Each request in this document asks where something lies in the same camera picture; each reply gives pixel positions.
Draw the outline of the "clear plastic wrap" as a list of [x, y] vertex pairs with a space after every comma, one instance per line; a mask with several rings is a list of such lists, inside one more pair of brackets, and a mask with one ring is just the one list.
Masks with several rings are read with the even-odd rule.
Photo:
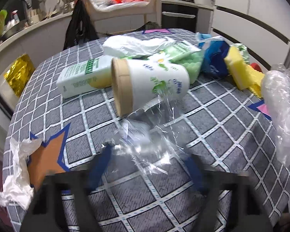
[[181, 114], [182, 101], [164, 96], [125, 116], [119, 130], [102, 144], [111, 152], [109, 165], [120, 170], [124, 166], [118, 159], [126, 159], [144, 175], [166, 174], [172, 159], [189, 155], [188, 128], [180, 122]]

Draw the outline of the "yellow wavy sponge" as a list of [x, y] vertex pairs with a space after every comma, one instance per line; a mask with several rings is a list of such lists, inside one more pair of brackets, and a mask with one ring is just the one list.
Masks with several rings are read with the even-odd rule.
[[233, 45], [230, 46], [224, 61], [239, 90], [249, 89], [255, 96], [262, 98], [261, 82], [264, 78], [263, 73], [246, 64], [238, 49]]

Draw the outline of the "white bottle green cap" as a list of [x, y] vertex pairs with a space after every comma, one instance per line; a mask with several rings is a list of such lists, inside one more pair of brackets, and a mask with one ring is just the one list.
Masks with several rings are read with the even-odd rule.
[[70, 98], [110, 87], [112, 59], [112, 56], [102, 55], [64, 68], [56, 82], [62, 97]]

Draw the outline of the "white paper cup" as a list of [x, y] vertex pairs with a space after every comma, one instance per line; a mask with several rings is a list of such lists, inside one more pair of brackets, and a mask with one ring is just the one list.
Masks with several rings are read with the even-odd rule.
[[113, 58], [111, 75], [116, 111], [120, 117], [157, 97], [181, 99], [190, 86], [189, 74], [179, 64]]

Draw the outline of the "blue plastic bag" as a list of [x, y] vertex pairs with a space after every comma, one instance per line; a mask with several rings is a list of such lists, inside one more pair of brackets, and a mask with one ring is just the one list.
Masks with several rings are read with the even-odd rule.
[[224, 58], [229, 51], [229, 44], [220, 35], [212, 37], [210, 34], [196, 33], [197, 46], [203, 52], [201, 71], [215, 78], [226, 77], [228, 69]]

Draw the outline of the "green wavy sponge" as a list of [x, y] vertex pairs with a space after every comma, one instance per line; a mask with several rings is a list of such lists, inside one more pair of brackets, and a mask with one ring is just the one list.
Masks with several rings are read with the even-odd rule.
[[190, 54], [180, 61], [180, 64], [183, 65], [188, 72], [190, 84], [193, 84], [197, 80], [201, 71], [203, 59], [204, 52], [201, 50]]

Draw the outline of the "green hand cream tube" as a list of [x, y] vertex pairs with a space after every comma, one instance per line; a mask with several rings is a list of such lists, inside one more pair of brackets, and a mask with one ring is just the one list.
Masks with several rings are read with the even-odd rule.
[[184, 40], [175, 43], [164, 50], [161, 50], [148, 57], [148, 60], [163, 63], [172, 62], [175, 63], [181, 59], [188, 57], [191, 54], [201, 51], [201, 49], [195, 45], [192, 45], [188, 41]]

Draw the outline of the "green plastic bag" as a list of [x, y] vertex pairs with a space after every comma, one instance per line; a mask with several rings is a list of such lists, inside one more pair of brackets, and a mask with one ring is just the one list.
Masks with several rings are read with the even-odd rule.
[[250, 59], [249, 59], [249, 52], [248, 52], [248, 48], [241, 43], [236, 43], [233, 44], [233, 46], [235, 46], [239, 53], [241, 54], [242, 58], [244, 59], [244, 62], [248, 65], [250, 65]]

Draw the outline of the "checkered grey tablecloth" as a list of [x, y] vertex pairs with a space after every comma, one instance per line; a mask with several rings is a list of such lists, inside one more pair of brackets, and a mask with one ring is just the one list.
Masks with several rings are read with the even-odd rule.
[[15, 107], [7, 138], [41, 138], [46, 162], [80, 169], [102, 143], [119, 135], [116, 155], [89, 195], [103, 231], [190, 231], [203, 197], [196, 192], [178, 146], [216, 170], [244, 172], [275, 224], [290, 198], [290, 166], [276, 159], [275, 129], [250, 109], [258, 98], [230, 78], [199, 75], [183, 99], [162, 103], [130, 120], [116, 113], [111, 88], [62, 98], [64, 68], [102, 55], [103, 39], [41, 62]]

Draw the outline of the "gold foil bag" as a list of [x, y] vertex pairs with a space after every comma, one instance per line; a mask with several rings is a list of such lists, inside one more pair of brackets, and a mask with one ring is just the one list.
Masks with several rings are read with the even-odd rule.
[[3, 76], [15, 96], [20, 97], [34, 71], [35, 67], [29, 55], [23, 54], [13, 61]]

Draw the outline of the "red plastic stool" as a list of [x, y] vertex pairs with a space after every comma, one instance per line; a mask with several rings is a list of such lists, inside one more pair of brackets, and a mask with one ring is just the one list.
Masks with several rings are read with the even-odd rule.
[[254, 63], [251, 63], [250, 66], [251, 66], [254, 70], [256, 70], [256, 71], [262, 73], [262, 69], [261, 69], [261, 67], [259, 66], [259, 64], [257, 64], [257, 63], [254, 62]]

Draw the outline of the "black hanging bag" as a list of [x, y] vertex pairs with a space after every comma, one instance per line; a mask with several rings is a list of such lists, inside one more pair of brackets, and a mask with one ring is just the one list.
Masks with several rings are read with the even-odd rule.
[[75, 4], [71, 20], [65, 34], [63, 50], [99, 39], [95, 27], [82, 0]]

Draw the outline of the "white refrigerator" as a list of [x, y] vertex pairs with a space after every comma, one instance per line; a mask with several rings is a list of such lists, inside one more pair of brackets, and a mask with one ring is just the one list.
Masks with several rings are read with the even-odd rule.
[[290, 5], [286, 0], [216, 0], [212, 35], [229, 44], [242, 43], [251, 63], [267, 72], [290, 67]]

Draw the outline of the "beige high chair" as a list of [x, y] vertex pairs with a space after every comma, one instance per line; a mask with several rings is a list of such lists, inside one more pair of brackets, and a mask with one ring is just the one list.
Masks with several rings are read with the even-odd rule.
[[162, 23], [162, 1], [146, 0], [115, 4], [106, 7], [96, 6], [91, 0], [80, 0], [90, 17], [90, 22], [99, 35], [118, 35], [132, 32], [149, 22], [155, 16], [158, 27]]

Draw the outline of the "black built-in oven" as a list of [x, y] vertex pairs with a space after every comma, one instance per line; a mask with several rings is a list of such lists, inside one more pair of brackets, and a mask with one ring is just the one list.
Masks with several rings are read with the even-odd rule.
[[196, 32], [197, 7], [162, 3], [162, 28], [180, 28]]

